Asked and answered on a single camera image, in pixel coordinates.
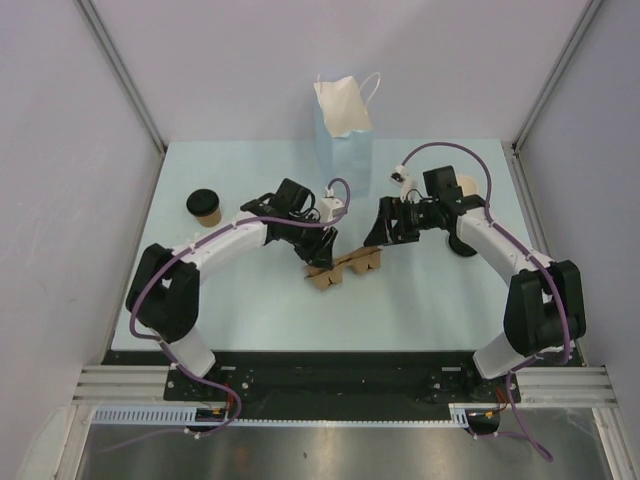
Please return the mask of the brown cardboard cup carrier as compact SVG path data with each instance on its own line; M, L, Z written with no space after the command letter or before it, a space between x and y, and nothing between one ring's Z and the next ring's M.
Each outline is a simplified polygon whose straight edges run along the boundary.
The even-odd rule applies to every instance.
M317 290L326 291L332 286L341 284L344 272L347 270L356 275L365 275L380 269L381 253L382 249L376 246L358 248L336 258L331 269L306 266L305 279Z

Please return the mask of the brown paper cup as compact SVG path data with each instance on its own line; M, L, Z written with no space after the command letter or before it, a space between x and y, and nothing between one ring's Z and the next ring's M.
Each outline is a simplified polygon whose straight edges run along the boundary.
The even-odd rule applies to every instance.
M218 203L208 204L206 207L197 209L193 216L204 228L216 227L222 219L220 205Z
M473 177L465 174L457 174L456 179L465 197L479 193L478 183Z

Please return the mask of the black plastic cup lid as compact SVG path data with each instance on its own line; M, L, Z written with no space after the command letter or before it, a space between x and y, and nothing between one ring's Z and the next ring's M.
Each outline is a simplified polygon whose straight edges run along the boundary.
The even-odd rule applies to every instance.
M197 209L206 207L208 204L218 203L220 199L218 194L211 189L198 189L193 191L186 200L186 209L193 215Z

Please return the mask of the light blue paper bag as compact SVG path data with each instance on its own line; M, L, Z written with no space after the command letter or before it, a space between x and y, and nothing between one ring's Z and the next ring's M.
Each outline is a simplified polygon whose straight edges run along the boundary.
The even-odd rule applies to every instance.
M344 179L351 196L369 195L372 178L374 129L369 104L377 93L381 74L363 82L347 76L314 83L315 144L323 181Z

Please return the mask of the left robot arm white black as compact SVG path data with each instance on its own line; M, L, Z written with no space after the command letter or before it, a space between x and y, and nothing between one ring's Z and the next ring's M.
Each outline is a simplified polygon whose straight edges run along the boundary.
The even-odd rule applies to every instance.
M196 326L201 285L217 268L273 241L291 245L311 267L331 268L335 225L351 203L335 195L337 182L330 180L324 196L316 198L284 179L275 192L246 202L213 232L178 247L152 244L143 251L125 301L130 333L157 342L188 373L185 385L197 398L210 399L221 387L216 356Z

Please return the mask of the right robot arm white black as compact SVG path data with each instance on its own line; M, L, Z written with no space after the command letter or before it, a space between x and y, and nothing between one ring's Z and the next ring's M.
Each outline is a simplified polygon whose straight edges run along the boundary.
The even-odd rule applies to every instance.
M426 194L403 166L391 180L397 197L379 201L367 247L415 243L422 232L440 229L459 256L480 255L508 288L503 330L472 356L473 369L461 376L463 393L484 401L497 389L497 378L521 364L553 352L568 357L571 344L586 333L581 273L570 260L555 261L525 246L491 215L489 202L465 194L455 171L446 166L423 175Z

